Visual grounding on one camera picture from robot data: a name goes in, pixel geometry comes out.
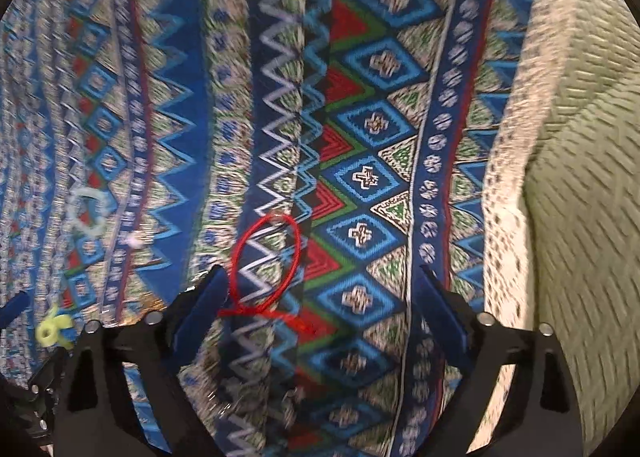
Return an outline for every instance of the silver bolt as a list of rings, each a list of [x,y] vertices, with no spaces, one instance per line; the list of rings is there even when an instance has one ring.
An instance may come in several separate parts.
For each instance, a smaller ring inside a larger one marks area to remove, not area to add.
[[[147,325],[156,325],[160,322],[162,322],[162,313],[160,311],[151,311],[145,316]]]
[[[542,336],[554,335],[554,328],[551,327],[548,323],[541,323],[538,327],[538,330],[542,333]]]
[[[491,327],[492,325],[495,325],[494,315],[486,311],[478,313],[478,316],[476,316],[476,318],[478,319],[478,322],[480,322],[480,324],[484,325],[485,327]]]
[[[86,324],[84,324],[84,331],[93,334],[95,333],[102,324],[97,320],[89,320]]]

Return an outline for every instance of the green textured cloth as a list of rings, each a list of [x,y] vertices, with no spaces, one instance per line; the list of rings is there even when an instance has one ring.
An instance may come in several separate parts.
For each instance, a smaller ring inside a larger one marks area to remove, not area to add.
[[[640,32],[622,0],[580,0],[524,185],[538,318],[566,352],[585,450],[640,385]]]

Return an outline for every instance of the yellow rubber object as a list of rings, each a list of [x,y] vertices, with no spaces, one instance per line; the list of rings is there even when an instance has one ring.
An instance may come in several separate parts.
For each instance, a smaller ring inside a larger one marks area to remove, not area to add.
[[[54,305],[47,313],[44,320],[36,329],[36,340],[43,347],[52,347],[58,344],[65,349],[70,349],[73,344],[67,340],[60,331],[74,326],[74,321],[68,314],[58,314],[58,306]]]

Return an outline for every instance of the red wire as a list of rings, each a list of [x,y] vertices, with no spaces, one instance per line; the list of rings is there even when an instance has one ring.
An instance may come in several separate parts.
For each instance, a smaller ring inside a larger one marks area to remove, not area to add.
[[[288,223],[293,230],[294,250],[291,267],[289,268],[289,272],[287,273],[287,276],[284,278],[282,283],[264,302],[258,304],[257,306],[243,305],[241,303],[242,297],[240,296],[240,292],[238,290],[238,266],[240,264],[242,249],[252,235],[254,235],[260,228],[262,228],[262,226],[264,226],[268,222],[272,222],[274,219],[283,220],[284,222]],[[287,323],[287,325],[295,330],[315,333],[315,328],[312,325],[304,322],[302,318],[294,314],[277,310],[270,310],[270,307],[274,305],[279,299],[281,299],[282,295],[287,291],[289,284],[291,284],[291,280],[293,280],[293,276],[296,274],[296,270],[298,268],[298,265],[300,264],[301,251],[302,238],[300,235],[300,226],[291,215],[276,215],[270,213],[258,219],[247,231],[244,232],[242,237],[240,237],[240,240],[238,241],[238,244],[236,244],[236,247],[234,248],[231,255],[231,270],[229,272],[229,296],[234,303],[234,308],[223,309],[222,311],[220,311],[220,316],[262,316],[269,319],[279,319],[283,320],[285,323]]]

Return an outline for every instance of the patterned tablecloth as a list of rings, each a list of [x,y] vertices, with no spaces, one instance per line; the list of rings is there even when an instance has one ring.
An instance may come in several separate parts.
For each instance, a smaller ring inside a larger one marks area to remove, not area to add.
[[[412,310],[412,273],[484,306],[482,185],[532,1],[14,0],[0,295],[33,301],[1,371],[37,368],[53,307],[78,328],[132,323],[287,212],[305,252],[278,307],[320,329],[217,321],[181,374],[195,408],[230,456],[413,453],[459,374]],[[291,254],[282,233],[254,237],[245,300]]]

